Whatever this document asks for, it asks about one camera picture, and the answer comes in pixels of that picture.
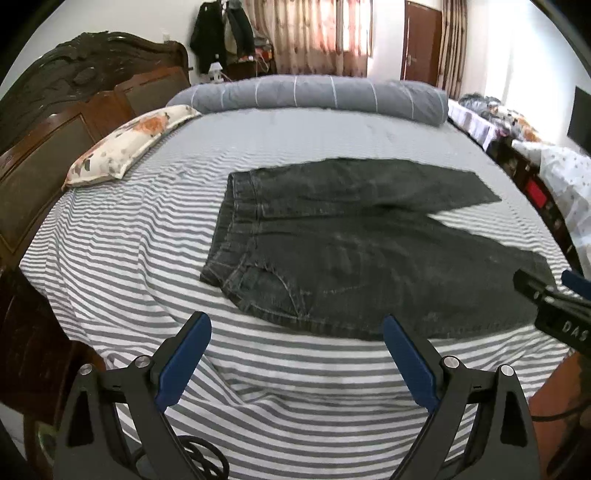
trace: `wooden door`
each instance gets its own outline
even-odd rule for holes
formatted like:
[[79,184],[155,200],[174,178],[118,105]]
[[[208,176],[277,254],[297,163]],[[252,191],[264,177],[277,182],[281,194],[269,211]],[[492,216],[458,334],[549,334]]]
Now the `wooden door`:
[[404,8],[402,80],[436,85],[441,46],[441,12],[413,2]]

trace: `jeans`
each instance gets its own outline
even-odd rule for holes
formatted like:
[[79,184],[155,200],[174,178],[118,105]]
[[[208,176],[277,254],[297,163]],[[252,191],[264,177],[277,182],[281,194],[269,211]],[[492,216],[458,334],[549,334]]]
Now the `jeans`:
[[232,173],[200,279],[243,312],[319,335],[379,340],[393,314],[429,338],[533,322],[513,290],[545,259],[427,216],[499,198],[471,172],[335,158]]

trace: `metal screw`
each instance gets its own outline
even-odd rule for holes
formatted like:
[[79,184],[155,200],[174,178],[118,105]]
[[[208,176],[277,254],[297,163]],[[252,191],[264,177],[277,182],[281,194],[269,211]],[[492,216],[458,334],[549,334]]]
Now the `metal screw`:
[[501,373],[507,377],[510,377],[515,373],[515,370],[513,370],[512,366],[510,365],[501,365]]
[[447,356],[443,359],[443,365],[449,368],[457,368],[460,366],[460,361],[454,356]]
[[139,356],[135,359],[135,366],[138,368],[147,367],[151,362],[151,358],[146,355]]
[[80,375],[88,375],[92,372],[92,364],[84,364],[78,371],[80,372]]

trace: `floral pillow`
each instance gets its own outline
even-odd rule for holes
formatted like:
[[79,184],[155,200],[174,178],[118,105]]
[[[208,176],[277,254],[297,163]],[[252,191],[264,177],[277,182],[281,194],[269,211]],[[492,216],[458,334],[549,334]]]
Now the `floral pillow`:
[[130,120],[81,155],[70,167],[62,188],[120,180],[158,140],[199,115],[191,106],[173,105]]

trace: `black monitor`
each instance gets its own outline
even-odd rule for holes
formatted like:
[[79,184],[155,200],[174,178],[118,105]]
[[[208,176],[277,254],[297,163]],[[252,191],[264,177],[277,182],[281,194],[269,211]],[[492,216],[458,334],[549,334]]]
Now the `black monitor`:
[[579,87],[574,92],[569,138],[586,152],[591,152],[591,95]]

